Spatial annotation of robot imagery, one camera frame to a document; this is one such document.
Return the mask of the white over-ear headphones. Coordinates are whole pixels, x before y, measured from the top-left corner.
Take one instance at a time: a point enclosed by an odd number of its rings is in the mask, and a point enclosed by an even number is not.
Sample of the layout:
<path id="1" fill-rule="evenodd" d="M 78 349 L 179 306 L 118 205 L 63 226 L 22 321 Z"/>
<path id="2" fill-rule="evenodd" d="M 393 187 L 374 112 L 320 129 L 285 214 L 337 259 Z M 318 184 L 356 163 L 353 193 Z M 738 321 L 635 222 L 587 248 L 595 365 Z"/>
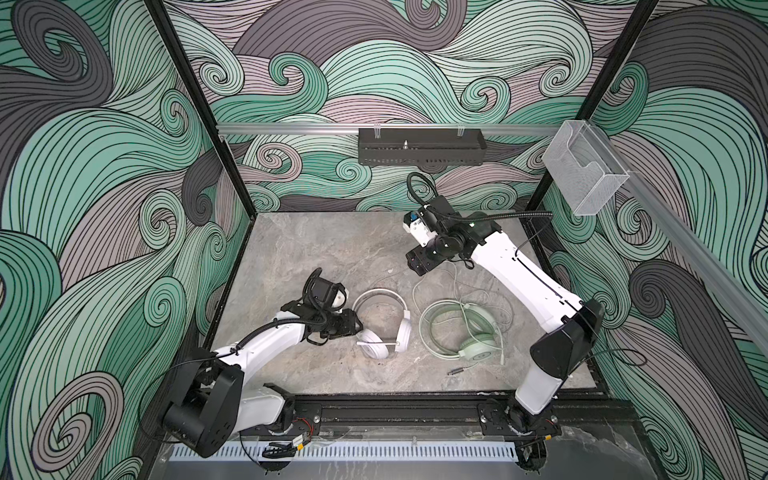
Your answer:
<path id="1" fill-rule="evenodd" d="M 361 293 L 353 303 L 352 309 L 359 320 L 372 309 L 388 304 L 395 310 L 394 326 L 385 331 L 378 327 L 365 326 L 356 334 L 356 345 L 369 359 L 386 360 L 392 354 L 402 354 L 408 350 L 413 334 L 411 310 L 402 295 L 387 288 L 372 288 Z"/>

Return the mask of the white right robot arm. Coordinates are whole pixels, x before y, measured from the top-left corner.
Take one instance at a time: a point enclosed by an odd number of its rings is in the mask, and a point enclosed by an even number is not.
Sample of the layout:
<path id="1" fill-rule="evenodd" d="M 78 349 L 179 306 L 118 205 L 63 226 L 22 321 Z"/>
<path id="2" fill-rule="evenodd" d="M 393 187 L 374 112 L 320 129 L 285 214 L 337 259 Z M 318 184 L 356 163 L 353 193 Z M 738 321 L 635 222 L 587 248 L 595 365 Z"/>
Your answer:
<path id="1" fill-rule="evenodd" d="M 418 243 L 406 254 L 408 267 L 417 275 L 449 259 L 468 259 L 492 274 L 533 315 L 543 336 L 529 348 L 530 366 L 508 412 L 516 432 L 551 429 L 550 404 L 591 353 L 604 318 L 602 304 L 584 301 L 558 284 L 495 222 L 471 220 L 441 229 L 406 218 L 403 228 Z"/>

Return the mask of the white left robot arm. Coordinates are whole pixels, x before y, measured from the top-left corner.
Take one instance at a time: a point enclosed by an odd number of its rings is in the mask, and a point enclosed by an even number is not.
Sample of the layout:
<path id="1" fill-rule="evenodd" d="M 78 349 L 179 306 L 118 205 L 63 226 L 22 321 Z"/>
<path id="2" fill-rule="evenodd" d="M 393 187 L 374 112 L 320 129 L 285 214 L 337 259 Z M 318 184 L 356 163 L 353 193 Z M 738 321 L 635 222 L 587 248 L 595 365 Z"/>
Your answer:
<path id="1" fill-rule="evenodd" d="M 263 386 L 246 394 L 244 387 L 280 353 L 308 341 L 355 336 L 363 329 L 349 309 L 317 309 L 290 301 L 273 319 L 240 341 L 215 351 L 197 349 L 179 366 L 159 414 L 165 433 L 203 458 L 216 453 L 235 433 L 274 424 L 290 395 Z"/>

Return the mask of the green over-ear headphones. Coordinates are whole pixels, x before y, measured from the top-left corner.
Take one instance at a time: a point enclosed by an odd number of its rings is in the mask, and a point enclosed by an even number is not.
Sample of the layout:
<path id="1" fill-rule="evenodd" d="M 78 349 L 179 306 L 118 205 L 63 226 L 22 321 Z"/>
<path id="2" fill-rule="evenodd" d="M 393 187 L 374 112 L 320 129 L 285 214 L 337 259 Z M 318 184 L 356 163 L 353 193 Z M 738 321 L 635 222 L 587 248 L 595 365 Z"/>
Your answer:
<path id="1" fill-rule="evenodd" d="M 477 304 L 464 303 L 460 307 L 469 337 L 461 343 L 459 356 L 477 363 L 498 355 L 500 363 L 504 364 L 503 335 L 495 317 L 489 310 Z"/>

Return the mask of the black perforated metal tray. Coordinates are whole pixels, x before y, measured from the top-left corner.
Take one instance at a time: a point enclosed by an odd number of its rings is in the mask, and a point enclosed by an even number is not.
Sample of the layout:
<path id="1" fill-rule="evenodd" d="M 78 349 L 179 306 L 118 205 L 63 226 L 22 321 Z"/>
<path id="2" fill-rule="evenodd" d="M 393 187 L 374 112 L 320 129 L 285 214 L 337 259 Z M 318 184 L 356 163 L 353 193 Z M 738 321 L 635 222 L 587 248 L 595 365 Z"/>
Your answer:
<path id="1" fill-rule="evenodd" d="M 480 165 L 488 151 L 479 129 L 383 130 L 358 132 L 358 160 L 367 166 L 416 166 L 429 171 L 448 166 Z"/>

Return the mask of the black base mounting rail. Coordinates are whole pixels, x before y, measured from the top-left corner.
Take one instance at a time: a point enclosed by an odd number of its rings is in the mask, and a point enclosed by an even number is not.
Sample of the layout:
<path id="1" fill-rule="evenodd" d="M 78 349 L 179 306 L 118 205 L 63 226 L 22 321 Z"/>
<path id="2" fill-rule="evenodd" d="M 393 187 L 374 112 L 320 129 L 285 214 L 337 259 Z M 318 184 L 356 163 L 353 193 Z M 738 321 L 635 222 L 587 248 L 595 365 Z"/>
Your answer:
<path id="1" fill-rule="evenodd" d="M 468 427 L 486 436 L 553 436 L 565 426 L 632 423 L 637 414 L 627 401 L 586 390 L 565 390 L 542 413 L 514 407 L 511 391 L 293 395 L 275 421 L 236 427 L 234 433 L 277 437 L 283 432 L 314 435 L 341 427 Z"/>

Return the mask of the clear plastic wall holder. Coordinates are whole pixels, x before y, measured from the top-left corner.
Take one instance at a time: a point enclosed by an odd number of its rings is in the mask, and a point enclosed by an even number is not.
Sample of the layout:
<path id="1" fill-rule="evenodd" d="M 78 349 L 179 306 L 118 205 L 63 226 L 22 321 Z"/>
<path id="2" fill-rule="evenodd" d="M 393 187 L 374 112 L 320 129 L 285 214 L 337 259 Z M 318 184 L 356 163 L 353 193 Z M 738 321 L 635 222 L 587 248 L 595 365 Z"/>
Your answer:
<path id="1" fill-rule="evenodd" d="M 542 160 L 554 183 L 578 217 L 595 216 L 629 179 L 609 137 L 585 120 L 567 120 Z"/>

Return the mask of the black corner frame post right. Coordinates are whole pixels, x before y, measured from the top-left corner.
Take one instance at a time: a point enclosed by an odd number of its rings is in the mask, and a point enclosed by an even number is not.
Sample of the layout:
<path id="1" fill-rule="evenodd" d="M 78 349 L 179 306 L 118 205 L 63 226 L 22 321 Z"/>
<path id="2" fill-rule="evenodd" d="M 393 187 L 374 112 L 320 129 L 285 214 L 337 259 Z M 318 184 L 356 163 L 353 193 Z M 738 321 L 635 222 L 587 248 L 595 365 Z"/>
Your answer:
<path id="1" fill-rule="evenodd" d="M 576 114 L 576 120 L 589 120 L 595 114 L 599 103 L 619 74 L 657 5 L 657 0 L 641 0 L 636 3 L 624 28 L 608 51 L 606 62 L 586 99 L 582 102 Z"/>

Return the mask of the black corner frame post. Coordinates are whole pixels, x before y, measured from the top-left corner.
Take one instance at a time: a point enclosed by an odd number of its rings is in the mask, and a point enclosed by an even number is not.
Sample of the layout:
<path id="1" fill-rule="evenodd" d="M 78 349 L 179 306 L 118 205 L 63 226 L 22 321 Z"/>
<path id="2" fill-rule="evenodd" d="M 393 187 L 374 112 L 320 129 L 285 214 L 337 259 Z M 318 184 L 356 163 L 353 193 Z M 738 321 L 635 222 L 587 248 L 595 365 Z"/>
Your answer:
<path id="1" fill-rule="evenodd" d="M 236 194 L 238 195 L 248 218 L 254 221 L 257 218 L 257 212 L 247 191 L 245 183 L 240 176 L 238 166 L 228 144 L 221 139 L 215 117 L 203 94 L 199 81 L 197 80 L 191 62 L 181 43 L 180 37 L 175 30 L 170 15 L 163 1 L 145 0 L 144 4 L 155 24 L 155 27 L 162 39 L 166 51 L 168 52 L 186 91 L 191 97 L 191 102 L 200 117 L 204 130 L 212 142 L 224 170 L 229 176 Z"/>
<path id="2" fill-rule="evenodd" d="M 595 114 L 599 103 L 619 74 L 657 5 L 657 0 L 641 0 L 636 3 L 624 28 L 608 51 L 606 62 L 586 99 L 582 102 L 576 114 L 576 120 L 589 120 Z"/>

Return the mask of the aluminium rail right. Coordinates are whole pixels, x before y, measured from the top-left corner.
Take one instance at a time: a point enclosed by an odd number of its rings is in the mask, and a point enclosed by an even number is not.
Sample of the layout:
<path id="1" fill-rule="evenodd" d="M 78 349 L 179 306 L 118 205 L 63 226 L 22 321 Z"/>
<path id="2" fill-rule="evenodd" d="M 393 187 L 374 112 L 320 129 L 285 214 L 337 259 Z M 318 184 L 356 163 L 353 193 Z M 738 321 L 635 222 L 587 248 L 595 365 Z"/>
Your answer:
<path id="1" fill-rule="evenodd" d="M 734 210 L 721 213 L 717 208 L 726 204 L 727 195 L 740 191 L 734 181 L 718 190 L 698 163 L 676 169 L 669 154 L 638 135 L 621 133 L 609 138 L 600 128 L 596 135 L 602 155 L 614 156 L 629 176 L 625 186 L 631 194 L 734 322 L 766 353 L 767 286 L 757 283 L 746 253 L 748 243 L 757 237 L 757 229 L 750 223 L 762 221 L 766 195 L 749 187 L 747 196 L 759 201 L 759 212 L 732 202 Z M 748 225 L 718 224 L 739 218 Z"/>

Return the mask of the black corner frame post left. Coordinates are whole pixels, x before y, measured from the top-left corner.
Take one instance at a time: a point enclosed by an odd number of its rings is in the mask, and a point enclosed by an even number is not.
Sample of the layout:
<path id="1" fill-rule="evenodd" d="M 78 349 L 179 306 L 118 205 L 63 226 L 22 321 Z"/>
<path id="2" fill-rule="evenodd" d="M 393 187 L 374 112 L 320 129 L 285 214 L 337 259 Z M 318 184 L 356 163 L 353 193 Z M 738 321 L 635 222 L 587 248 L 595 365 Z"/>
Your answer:
<path id="1" fill-rule="evenodd" d="M 247 191 L 245 183 L 240 176 L 238 166 L 228 144 L 221 139 L 215 117 L 203 94 L 199 81 L 197 80 L 191 62 L 181 43 L 180 37 L 175 30 L 170 15 L 163 1 L 145 0 L 144 4 L 155 24 L 155 27 L 162 39 L 166 51 L 168 52 L 186 91 L 191 97 L 191 102 L 200 117 L 204 130 L 212 142 L 224 170 L 229 176 L 236 194 L 238 195 L 248 218 L 254 221 L 257 218 L 257 212 Z"/>

